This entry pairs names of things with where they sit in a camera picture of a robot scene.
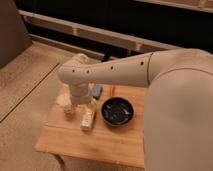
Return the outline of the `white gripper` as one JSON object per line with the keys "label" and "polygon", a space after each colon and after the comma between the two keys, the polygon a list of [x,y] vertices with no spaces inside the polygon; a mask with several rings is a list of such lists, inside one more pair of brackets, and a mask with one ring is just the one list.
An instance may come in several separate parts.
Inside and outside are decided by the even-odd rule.
{"label": "white gripper", "polygon": [[92,95],[88,84],[70,85],[70,100],[73,105],[88,104]]}

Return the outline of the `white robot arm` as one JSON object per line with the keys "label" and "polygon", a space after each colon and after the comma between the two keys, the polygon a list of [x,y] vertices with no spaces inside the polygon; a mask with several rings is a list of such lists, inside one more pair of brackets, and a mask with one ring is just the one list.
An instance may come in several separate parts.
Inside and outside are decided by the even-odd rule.
{"label": "white robot arm", "polygon": [[80,53],[58,75],[76,105],[91,101],[90,83],[146,87],[145,171],[213,171],[213,54],[183,48],[91,64]]}

